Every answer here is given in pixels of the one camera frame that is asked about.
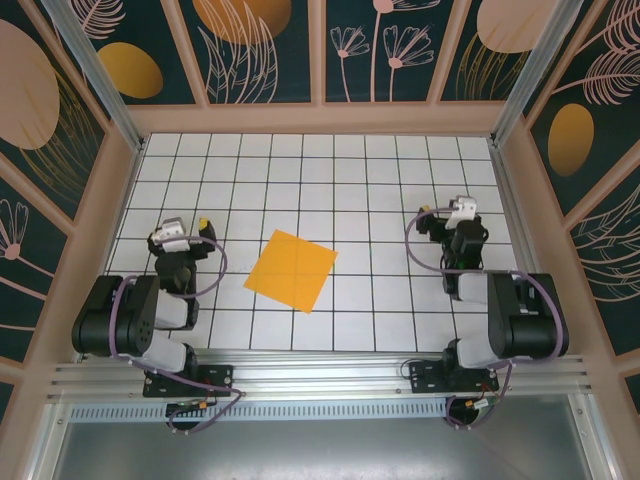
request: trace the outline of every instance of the black bracket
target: black bracket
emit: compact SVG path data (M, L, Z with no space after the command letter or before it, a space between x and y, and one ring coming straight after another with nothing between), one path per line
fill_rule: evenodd
M233 366L198 365L194 378L190 377L189 380L215 387L228 388L233 386ZM163 375L145 370L144 388L142 389L142 396L145 398L203 398L206 394L207 392L203 388L185 385ZM230 395L231 392L211 392L212 397L229 397Z
M445 371L442 360L420 360L409 363L412 393L467 393L481 392L485 384L493 391L500 385L498 378L486 368L456 367Z

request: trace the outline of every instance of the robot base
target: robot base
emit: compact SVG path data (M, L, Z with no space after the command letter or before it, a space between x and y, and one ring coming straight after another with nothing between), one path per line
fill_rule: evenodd
M495 373L488 369L462 368L458 364L456 344L456 340L449 344L441 360L409 363L412 393L479 393L483 384L493 391L500 388Z
M231 387L233 385L233 367L231 365L198 365L190 375L189 380L216 387ZM192 387L176 382L160 374L145 371L142 396L145 398L182 398L204 397L207 392L202 388ZM229 397L230 392L211 392L211 397Z

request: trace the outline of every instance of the cable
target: cable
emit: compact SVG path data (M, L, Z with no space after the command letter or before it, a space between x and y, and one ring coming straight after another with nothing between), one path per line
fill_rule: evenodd
M196 293L188 293L188 294L180 294L180 293L170 293L169 295L171 295L172 297L176 297L176 298L182 298L184 300L190 300L192 298L197 298L200 297L206 293L209 293L211 290L213 290L214 288L216 288L220 282L222 281L222 279L224 278L224 276L227 273L227 267L229 265L229 260L227 258L227 253L224 251L224 248L222 248L220 246L220 244L218 244L215 240L211 240L210 238L207 237L199 237L199 236L194 236L194 235L185 235L182 237L171 237L171 238L165 238L164 240L160 240L158 242L158 245L162 245L163 243L169 243L169 242L178 242L178 241L182 241L182 240L186 240L186 241L200 241L200 242L204 242L204 243L208 243L209 245L213 245L215 248L218 249L218 251L220 252L220 254L222 255L222 266L220 267L220 274L218 275L218 278L216 278L216 280L209 285L207 288L205 288L204 290L201 290L199 292Z
M124 294L124 290L127 287L127 285L129 285L131 282L133 282L137 277L136 276L129 276L126 277L122 283L120 283L120 285L118 286L118 288L116 289L116 294L115 294L115 298L113 300L113 307L111 308L111 315L109 317L109 352L111 353L111 356L118 359L118 360L123 360L123 361L128 361L131 365L133 365L134 367L138 367L142 370L153 370L154 373L159 373L160 375L167 377L171 380L174 380L176 382L180 382L180 383L184 383L185 385L189 385L192 387L196 387L196 388L202 388L204 390L207 391L214 391L214 392L229 392L229 393L235 393L237 396L236 398L234 398L231 402L229 402L224 408L222 408L216 415L214 415L212 418L210 418L209 420L207 420L206 422L201 422L198 425L196 425L195 427L193 427L190 430L178 430L175 425L173 424L173 420L176 417L176 415L179 413L177 410L175 412L173 412L173 414L169 417L169 426L172 429L172 432L174 434L176 433L180 433L182 435L189 435L192 433L198 433L202 430L204 430L205 428L213 425L220 417L222 417L229 409L231 409L231 407L233 407L236 403L238 403L238 401L240 400L240 398L244 395L242 393L242 391L238 390L237 388L231 388L231 387L218 387L215 385L207 385L206 383L199 383L199 382L194 382L193 380L189 380L187 378L182 378L178 375L175 375L174 373L171 372L167 372L165 370L161 370L161 369L155 369L153 367L144 365L143 363L139 363L136 362L135 360L131 359L131 358L127 358L127 357L123 357L120 356L120 354L118 353L117 349L116 349L116 320L118 318L118 309L120 308L120 302L122 300L122 296Z
M484 269L455 270L455 269L434 267L434 266L427 265L426 263L420 261L415 256L415 254L411 251L411 243L409 242L409 235L411 234L411 230L413 229L414 225L418 222L418 220L420 220L421 218L424 218L424 217L426 217L428 215L432 215L434 213L451 213L451 212L455 212L455 211L457 211L456 208L434 208L432 210L426 210L424 212L420 212L418 215L416 215L415 218L413 218L409 222L409 224L407 225L407 228L406 228L406 230L404 232L404 246L405 246L405 248L407 250L407 255L409 255L409 258L411 258L418 265L420 265L421 267L426 268L427 270L430 270L432 272L447 273L447 274L452 274L452 275L462 275L463 273L488 273L489 271L488 270L484 270ZM540 282L538 282L535 278L533 278L528 273L521 272L519 270L509 270L507 273L509 273L510 275L516 275L518 277L524 278L525 280L527 280L533 286L533 288L535 288L538 291L538 293L542 296L542 299L544 300L544 302L547 304L547 306L551 310L551 315L553 316L553 321L554 321L555 326L556 326L556 345L555 345L555 347L553 348L553 351L551 352L551 354L548 357L541 358L541 359L536 359L536 360L523 359L523 360L518 360L518 363L525 363L525 364L538 363L539 364L539 363L550 362L550 361L558 358L558 356L560 355L560 351L562 350L562 344L564 342L564 330L562 328L562 318L560 316L560 311L558 310L558 307L556 306L555 302L551 298L551 295L549 295L549 292L547 292L545 290L545 288L540 284ZM496 364L496 365L493 365L493 366L490 365L489 367L493 367L493 368L497 369L497 368L502 368L504 366L505 366L504 362L499 362L499 364ZM504 398L504 396L506 395L506 393L507 393L507 389L508 389L508 386L509 386L509 380L511 379L511 371L513 370L513 366L514 366L514 363L511 360L509 360L507 375L505 377L504 384L502 386L502 391L500 392L500 397L499 397L500 400L502 400ZM465 426L467 428L467 430L471 430L471 425L462 424L462 422L459 422L458 420L453 418L449 413L450 410L451 410L451 404L453 403L453 401L456 398L457 397L455 395L453 395L447 400L447 405L446 405L446 409L445 409L445 413L446 413L445 420L447 421L447 423L449 425L451 425L452 427L455 427L456 429L459 428L460 426ZM495 410L495 406L483 418L481 418L478 422L474 423L474 428L479 427L484 422L486 422L487 419L491 418L491 416L493 415L494 410Z

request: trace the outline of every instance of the silver metal plate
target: silver metal plate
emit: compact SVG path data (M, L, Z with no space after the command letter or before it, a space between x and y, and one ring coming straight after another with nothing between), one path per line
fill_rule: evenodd
M369 400L325 402L242 402L220 421L290 420L372 420L382 418L434 418L445 416L445 399ZM209 419L224 404L206 411L191 412L176 422ZM69 423L149 423L166 422L166 403L127 405L121 403L78 404L73 406Z

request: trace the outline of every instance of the orange square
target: orange square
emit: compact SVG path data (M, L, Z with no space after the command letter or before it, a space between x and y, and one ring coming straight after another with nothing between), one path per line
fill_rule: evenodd
M337 256L338 252L276 230L244 286L311 313Z

